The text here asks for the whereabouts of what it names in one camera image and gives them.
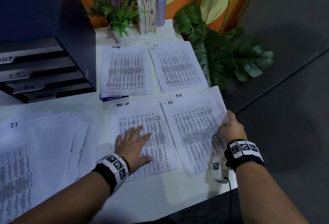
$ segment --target left hand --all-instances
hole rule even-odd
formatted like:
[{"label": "left hand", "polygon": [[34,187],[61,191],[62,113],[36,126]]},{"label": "left hand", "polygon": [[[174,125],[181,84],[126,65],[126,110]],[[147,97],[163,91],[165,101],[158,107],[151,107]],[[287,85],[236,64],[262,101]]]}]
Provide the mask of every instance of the left hand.
[{"label": "left hand", "polygon": [[136,130],[134,127],[130,128],[125,134],[123,141],[121,142],[121,135],[119,135],[115,141],[115,153],[127,160],[130,166],[129,174],[131,175],[140,167],[148,164],[152,161],[152,157],[146,155],[144,157],[139,157],[141,154],[143,146],[151,137],[151,133],[143,136],[139,141],[137,141],[143,126],[139,126]]}]

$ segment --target white pot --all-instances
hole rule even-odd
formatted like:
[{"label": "white pot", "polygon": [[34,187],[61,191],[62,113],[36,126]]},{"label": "white pot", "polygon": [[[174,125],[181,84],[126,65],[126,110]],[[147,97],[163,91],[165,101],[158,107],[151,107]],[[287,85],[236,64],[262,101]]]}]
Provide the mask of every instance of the white pot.
[{"label": "white pot", "polygon": [[134,31],[129,29],[129,28],[126,28],[126,31],[128,32],[129,36],[125,35],[125,33],[122,33],[123,34],[122,37],[119,36],[118,31],[112,31],[114,39],[117,43],[129,42],[131,40],[131,37],[132,37],[132,34],[133,34]]}]

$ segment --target desk organizer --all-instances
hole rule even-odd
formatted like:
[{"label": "desk organizer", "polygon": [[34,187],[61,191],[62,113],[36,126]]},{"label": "desk organizer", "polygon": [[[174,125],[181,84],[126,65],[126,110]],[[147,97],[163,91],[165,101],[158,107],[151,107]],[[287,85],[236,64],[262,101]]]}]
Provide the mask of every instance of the desk organizer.
[{"label": "desk organizer", "polygon": [[95,31],[81,0],[0,5],[0,90],[25,103],[96,91]]}]

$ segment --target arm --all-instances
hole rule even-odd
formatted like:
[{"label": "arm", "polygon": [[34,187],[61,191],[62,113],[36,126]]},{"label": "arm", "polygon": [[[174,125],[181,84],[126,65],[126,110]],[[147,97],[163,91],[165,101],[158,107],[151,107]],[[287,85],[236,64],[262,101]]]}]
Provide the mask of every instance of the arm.
[{"label": "arm", "polygon": [[[247,140],[243,125],[231,111],[220,135],[225,143]],[[236,180],[245,223],[309,223],[264,166],[255,162],[241,164],[236,169]]]},{"label": "arm", "polygon": [[[142,147],[151,137],[150,133],[146,134],[137,142],[142,129],[143,126],[136,130],[131,128],[122,142],[119,135],[115,143],[115,153],[127,160],[130,174],[152,161],[150,156],[139,157]],[[110,192],[110,186],[103,176],[90,172],[11,224],[88,223],[109,198]]]}]

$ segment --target forearm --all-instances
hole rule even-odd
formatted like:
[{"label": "forearm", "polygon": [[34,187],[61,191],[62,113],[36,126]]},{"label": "forearm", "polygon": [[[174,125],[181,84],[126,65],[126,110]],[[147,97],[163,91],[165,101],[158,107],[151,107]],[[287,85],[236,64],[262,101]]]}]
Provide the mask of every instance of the forearm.
[{"label": "forearm", "polygon": [[236,180],[245,223],[308,223],[262,165],[241,164]]},{"label": "forearm", "polygon": [[109,195],[110,187],[104,178],[97,172],[90,172],[12,223],[88,223]]}]

